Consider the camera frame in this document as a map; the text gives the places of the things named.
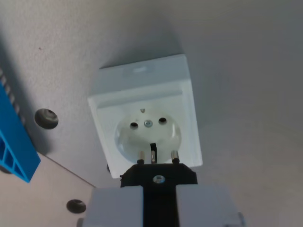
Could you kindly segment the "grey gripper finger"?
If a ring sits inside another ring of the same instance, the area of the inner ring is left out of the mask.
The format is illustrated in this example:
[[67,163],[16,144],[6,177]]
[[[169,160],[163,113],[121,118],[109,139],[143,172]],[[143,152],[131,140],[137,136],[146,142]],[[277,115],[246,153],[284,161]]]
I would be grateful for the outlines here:
[[143,188],[94,189],[84,218],[85,227],[142,227]]
[[176,186],[181,227],[240,227],[241,218],[229,192],[221,186]]

